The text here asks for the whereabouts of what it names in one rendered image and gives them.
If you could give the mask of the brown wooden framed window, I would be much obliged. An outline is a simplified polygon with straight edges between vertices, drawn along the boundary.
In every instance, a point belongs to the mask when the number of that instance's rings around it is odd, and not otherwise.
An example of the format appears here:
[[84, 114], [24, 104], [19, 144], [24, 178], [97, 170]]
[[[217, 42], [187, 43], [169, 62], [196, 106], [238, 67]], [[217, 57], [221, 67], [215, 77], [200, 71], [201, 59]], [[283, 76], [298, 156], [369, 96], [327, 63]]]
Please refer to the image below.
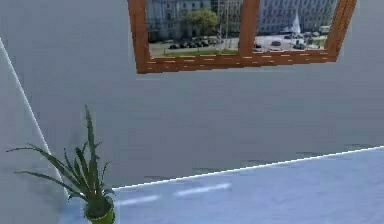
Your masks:
[[334, 62], [357, 0], [127, 0], [139, 74]]

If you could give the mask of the green spiky house plant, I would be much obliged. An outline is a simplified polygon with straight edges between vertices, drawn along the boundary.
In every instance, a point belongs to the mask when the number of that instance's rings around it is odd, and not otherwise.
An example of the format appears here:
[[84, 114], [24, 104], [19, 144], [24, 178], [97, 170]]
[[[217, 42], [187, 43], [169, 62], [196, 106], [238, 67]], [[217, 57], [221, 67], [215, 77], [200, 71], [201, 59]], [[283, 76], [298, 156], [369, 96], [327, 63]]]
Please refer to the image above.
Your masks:
[[76, 157], [73, 161], [68, 159], [67, 151], [64, 151], [65, 161], [61, 162], [41, 147], [30, 143], [23, 147], [9, 149], [9, 152], [38, 152], [59, 172], [61, 176], [64, 176], [69, 181], [69, 184], [46, 174], [33, 171], [16, 171], [16, 174], [27, 174], [58, 184], [69, 192], [69, 199], [77, 197], [89, 202], [101, 198], [108, 198], [109, 194], [114, 194], [114, 190], [112, 188], [106, 188], [104, 182], [104, 175], [109, 162], [106, 162], [103, 166], [102, 172], [99, 172], [98, 161], [100, 160], [100, 157], [97, 155], [96, 149], [100, 145], [100, 142], [95, 141], [94, 126], [89, 107], [85, 105], [84, 109], [87, 140], [81, 147], [74, 148]]

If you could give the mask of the green plant pot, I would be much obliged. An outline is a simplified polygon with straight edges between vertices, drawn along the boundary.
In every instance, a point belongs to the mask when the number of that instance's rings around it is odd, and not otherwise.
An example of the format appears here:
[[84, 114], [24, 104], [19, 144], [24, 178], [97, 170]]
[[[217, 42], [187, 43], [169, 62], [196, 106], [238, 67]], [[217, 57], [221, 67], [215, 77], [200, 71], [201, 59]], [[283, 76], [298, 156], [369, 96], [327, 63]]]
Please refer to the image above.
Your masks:
[[114, 224], [114, 203], [111, 197], [87, 203], [84, 207], [84, 217], [91, 224]]

